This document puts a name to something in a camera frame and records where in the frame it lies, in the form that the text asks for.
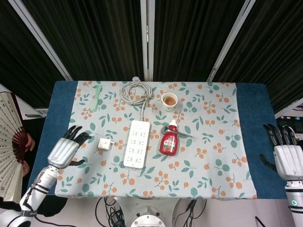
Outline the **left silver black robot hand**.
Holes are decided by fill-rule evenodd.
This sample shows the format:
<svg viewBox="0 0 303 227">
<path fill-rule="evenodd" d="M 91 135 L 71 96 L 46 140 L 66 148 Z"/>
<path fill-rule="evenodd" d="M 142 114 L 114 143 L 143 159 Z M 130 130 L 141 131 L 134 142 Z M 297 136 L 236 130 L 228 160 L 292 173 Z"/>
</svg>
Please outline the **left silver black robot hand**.
<svg viewBox="0 0 303 227">
<path fill-rule="evenodd" d="M 49 165 L 57 169 L 65 169 L 68 166 L 80 166 L 85 162 L 84 159 L 72 161 L 79 147 L 83 145 L 86 140 L 92 138 L 86 132 L 82 132 L 76 137 L 76 134 L 81 128 L 81 126 L 70 127 L 65 135 L 58 140 L 48 156 Z"/>
</svg>

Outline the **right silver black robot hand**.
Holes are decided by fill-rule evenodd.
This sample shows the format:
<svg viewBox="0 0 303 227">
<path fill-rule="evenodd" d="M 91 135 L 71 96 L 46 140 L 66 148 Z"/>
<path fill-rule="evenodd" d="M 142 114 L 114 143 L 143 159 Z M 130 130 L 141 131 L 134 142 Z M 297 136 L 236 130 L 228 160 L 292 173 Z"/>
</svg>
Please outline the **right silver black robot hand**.
<svg viewBox="0 0 303 227">
<path fill-rule="evenodd" d="M 288 126 L 279 129 L 272 124 L 264 124 L 273 146 L 275 163 L 270 163 L 263 154 L 259 158 L 263 165 L 279 174 L 285 181 L 303 179 L 303 150 L 298 144 L 294 130 Z"/>
</svg>

